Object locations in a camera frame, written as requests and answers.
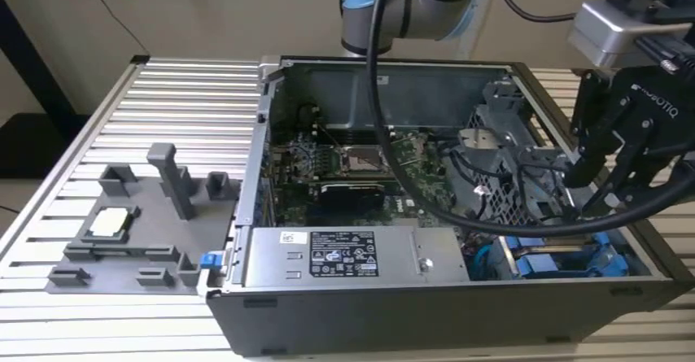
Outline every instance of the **motherboard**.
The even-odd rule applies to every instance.
[[[400,188],[381,148],[342,145],[326,128],[317,129],[273,147],[276,226],[438,226]],[[393,130],[394,155],[422,194],[454,211],[456,197],[428,137],[416,129]]]

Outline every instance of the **slotted aluminum surface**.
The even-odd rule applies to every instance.
[[[576,77],[563,70],[535,70],[535,75],[571,114]],[[256,63],[152,59],[129,68],[68,150],[72,157],[58,163],[0,239],[0,253],[6,251],[0,260],[0,356],[70,362],[242,360],[228,350],[196,296],[49,295],[42,288],[101,192],[94,179],[106,163],[132,163],[138,176],[153,175],[144,162],[149,143],[173,142],[177,161],[194,176],[221,170],[241,177],[258,97],[254,82]],[[695,270],[693,217],[695,204],[685,204],[671,207],[652,222]],[[692,361],[695,293],[656,312],[625,315],[579,345],[313,357],[330,361]]]

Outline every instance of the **warning label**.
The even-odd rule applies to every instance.
[[[312,276],[378,276],[373,232],[312,232],[309,243]]]

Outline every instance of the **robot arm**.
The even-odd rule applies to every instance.
[[[341,45],[365,55],[374,0],[342,0]],[[394,38],[440,40],[457,36],[472,17],[472,0],[388,0],[384,9],[378,53],[390,50]]]
[[[580,157],[564,184],[588,185],[617,152],[584,214],[609,210],[600,205],[611,195],[628,206],[648,202],[660,190],[652,181],[675,159],[668,181],[692,173],[692,22],[695,0],[593,0],[576,15],[569,42],[596,66],[623,68],[613,76],[592,70],[581,78],[571,122]]]

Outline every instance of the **computer component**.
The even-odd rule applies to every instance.
[[[540,239],[446,225],[400,188],[369,135],[361,62],[278,67],[234,245],[206,284],[236,353],[577,342],[692,287],[644,225]],[[523,65],[385,61],[378,87],[396,159],[441,208],[503,225],[583,217],[592,189],[564,187],[557,172],[573,157],[563,113]]]

